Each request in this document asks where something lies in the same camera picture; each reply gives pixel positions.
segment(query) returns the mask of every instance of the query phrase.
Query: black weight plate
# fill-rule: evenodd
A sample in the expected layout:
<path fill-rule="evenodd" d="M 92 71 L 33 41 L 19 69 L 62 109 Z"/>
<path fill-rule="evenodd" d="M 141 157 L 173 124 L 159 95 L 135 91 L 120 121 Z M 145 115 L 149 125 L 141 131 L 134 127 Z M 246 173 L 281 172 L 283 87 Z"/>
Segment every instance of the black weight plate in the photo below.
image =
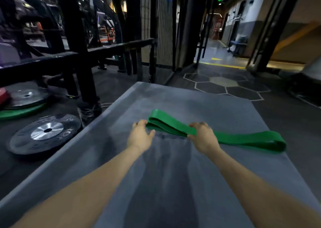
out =
<path fill-rule="evenodd" d="M 64 145 L 81 128 L 81 121 L 69 114 L 40 118 L 18 130 L 7 144 L 17 155 L 33 155 Z"/>
<path fill-rule="evenodd" d="M 50 93 L 42 88 L 23 89 L 10 92 L 10 96 L 9 104 L 4 107 L 6 110 L 16 110 L 41 104 L 48 99 Z"/>

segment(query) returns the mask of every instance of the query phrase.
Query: gray yoga mat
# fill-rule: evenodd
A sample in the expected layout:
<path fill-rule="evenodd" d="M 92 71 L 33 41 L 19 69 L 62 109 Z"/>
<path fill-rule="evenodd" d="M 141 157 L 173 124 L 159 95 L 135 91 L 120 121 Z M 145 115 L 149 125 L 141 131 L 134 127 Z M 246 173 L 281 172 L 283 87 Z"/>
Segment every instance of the gray yoga mat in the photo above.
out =
<path fill-rule="evenodd" d="M 1 226 L 12 225 L 29 208 L 124 150 L 132 123 L 148 118 L 152 109 L 166 111 L 184 123 L 206 121 L 214 130 L 227 133 L 268 130 L 246 99 L 136 83 L 0 201 Z M 222 148 L 271 185 L 321 212 L 286 153 L 226 145 Z M 216 166 L 186 138 L 158 132 L 94 227 L 253 225 Z"/>

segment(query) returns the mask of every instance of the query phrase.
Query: corridor floor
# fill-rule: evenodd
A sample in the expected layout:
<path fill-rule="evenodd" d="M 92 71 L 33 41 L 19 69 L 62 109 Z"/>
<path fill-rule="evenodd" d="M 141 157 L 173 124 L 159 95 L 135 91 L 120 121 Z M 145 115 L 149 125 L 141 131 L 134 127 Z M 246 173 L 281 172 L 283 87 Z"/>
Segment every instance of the corridor floor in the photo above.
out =
<path fill-rule="evenodd" d="M 213 65 L 212 58 L 224 66 Z M 267 126 L 287 141 L 288 156 L 321 201 L 321 110 L 288 95 L 278 77 L 253 77 L 242 61 L 210 41 L 198 69 L 176 75 L 169 86 L 251 100 Z"/>

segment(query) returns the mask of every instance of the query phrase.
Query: green resistance band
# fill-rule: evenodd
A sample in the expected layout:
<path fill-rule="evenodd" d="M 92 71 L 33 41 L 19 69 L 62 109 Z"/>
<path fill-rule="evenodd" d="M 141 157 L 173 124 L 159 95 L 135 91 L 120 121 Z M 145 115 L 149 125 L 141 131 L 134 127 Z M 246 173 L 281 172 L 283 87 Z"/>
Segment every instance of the green resistance band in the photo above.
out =
<path fill-rule="evenodd" d="M 166 132 L 177 136 L 187 137 L 188 134 L 196 135 L 196 129 L 183 124 L 174 117 L 161 110 L 153 110 L 148 123 L 148 129 Z M 220 144 L 251 146 L 259 149 L 282 152 L 285 150 L 286 142 L 281 135 L 274 131 L 264 131 L 251 134 L 227 134 L 213 131 Z"/>

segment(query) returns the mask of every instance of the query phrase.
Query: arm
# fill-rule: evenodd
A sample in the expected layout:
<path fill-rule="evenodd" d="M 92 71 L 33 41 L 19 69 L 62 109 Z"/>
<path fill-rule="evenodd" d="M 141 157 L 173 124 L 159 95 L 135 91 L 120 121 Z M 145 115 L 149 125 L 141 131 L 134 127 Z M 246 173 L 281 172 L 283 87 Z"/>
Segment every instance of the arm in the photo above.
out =
<path fill-rule="evenodd" d="M 197 136 L 188 138 L 217 165 L 255 227 L 321 227 L 318 213 L 270 186 L 225 153 L 206 123 L 190 126 L 197 129 Z"/>
<path fill-rule="evenodd" d="M 155 131 L 147 135 L 146 123 L 133 124 L 127 149 L 28 211 L 13 227 L 92 227 L 132 164 L 150 147 Z"/>

